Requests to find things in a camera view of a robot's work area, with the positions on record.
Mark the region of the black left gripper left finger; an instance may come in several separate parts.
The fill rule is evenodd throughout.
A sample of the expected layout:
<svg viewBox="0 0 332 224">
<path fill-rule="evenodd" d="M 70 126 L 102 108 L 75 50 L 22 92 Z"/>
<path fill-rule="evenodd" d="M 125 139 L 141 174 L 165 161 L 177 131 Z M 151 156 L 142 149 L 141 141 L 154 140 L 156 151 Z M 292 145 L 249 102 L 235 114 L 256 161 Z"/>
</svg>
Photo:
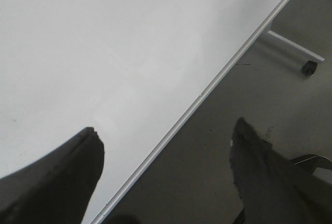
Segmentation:
<svg viewBox="0 0 332 224">
<path fill-rule="evenodd" d="M 104 144 L 87 127 L 1 178 L 1 223 L 81 223 L 104 167 Z"/>
</svg>

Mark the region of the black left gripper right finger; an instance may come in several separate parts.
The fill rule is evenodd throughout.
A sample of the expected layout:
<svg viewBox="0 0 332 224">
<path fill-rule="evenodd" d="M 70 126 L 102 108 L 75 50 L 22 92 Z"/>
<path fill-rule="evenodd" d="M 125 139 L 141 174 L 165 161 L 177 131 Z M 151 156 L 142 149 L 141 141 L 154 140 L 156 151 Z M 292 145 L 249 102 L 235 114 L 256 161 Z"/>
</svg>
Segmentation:
<svg viewBox="0 0 332 224">
<path fill-rule="evenodd" d="M 236 121 L 230 167 L 243 211 L 235 223 L 331 223 L 331 184 L 291 166 L 244 118 Z"/>
</svg>

